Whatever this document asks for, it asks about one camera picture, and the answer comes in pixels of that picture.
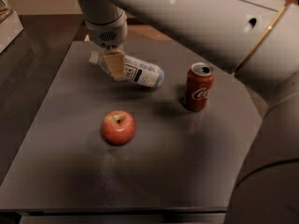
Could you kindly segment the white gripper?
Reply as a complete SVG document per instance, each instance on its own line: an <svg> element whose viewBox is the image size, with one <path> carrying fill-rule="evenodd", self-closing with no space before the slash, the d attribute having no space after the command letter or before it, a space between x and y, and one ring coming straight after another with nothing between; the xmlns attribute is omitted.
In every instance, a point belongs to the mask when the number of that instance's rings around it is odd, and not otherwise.
<svg viewBox="0 0 299 224"><path fill-rule="evenodd" d="M95 24L86 21L89 36L92 42L99 47L105 48L104 60L107 69L116 81L125 80L124 52L118 47L123 44L127 37L127 17L122 14L118 19L108 24Z"/></svg>

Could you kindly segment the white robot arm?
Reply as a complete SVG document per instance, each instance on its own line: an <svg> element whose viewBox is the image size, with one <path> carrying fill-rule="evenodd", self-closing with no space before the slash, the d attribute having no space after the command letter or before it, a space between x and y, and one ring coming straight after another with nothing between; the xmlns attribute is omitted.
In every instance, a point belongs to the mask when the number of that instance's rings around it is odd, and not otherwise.
<svg viewBox="0 0 299 224"><path fill-rule="evenodd" d="M79 0L95 32L131 13L268 104L225 224L299 224L299 8L284 0Z"/></svg>

